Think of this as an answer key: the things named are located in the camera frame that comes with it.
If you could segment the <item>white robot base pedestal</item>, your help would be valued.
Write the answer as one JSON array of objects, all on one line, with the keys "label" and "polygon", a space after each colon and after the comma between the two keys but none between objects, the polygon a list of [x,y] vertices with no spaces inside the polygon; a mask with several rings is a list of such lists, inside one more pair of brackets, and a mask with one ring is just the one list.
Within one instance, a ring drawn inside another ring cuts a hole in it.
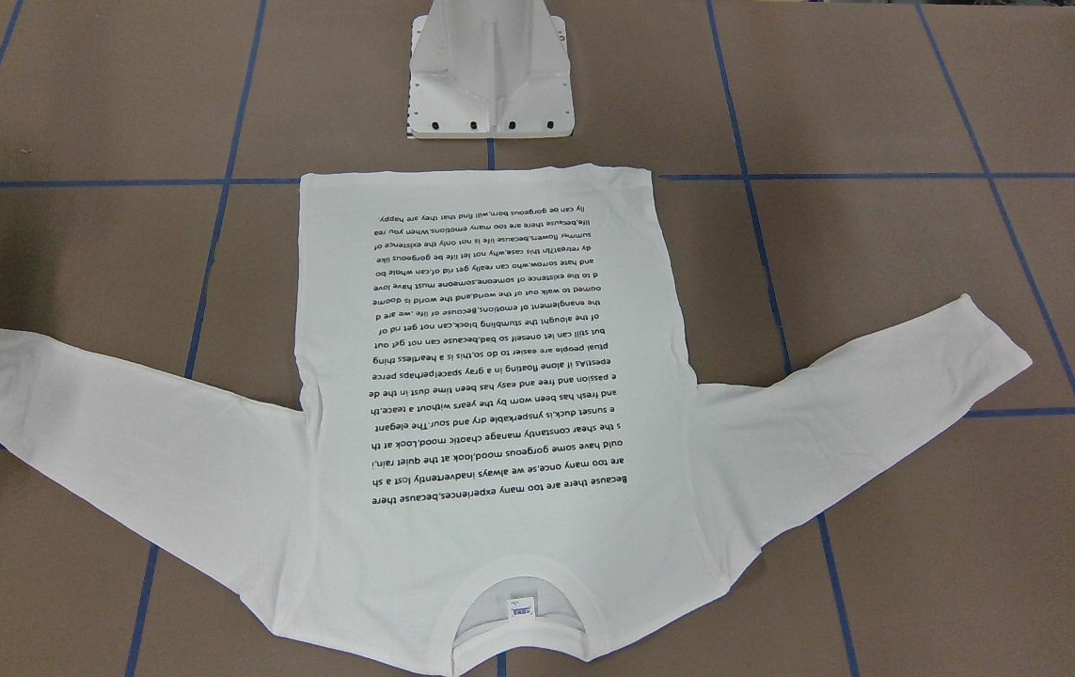
[{"label": "white robot base pedestal", "polygon": [[435,1],[412,23],[408,136],[570,136],[564,37],[543,1]]}]

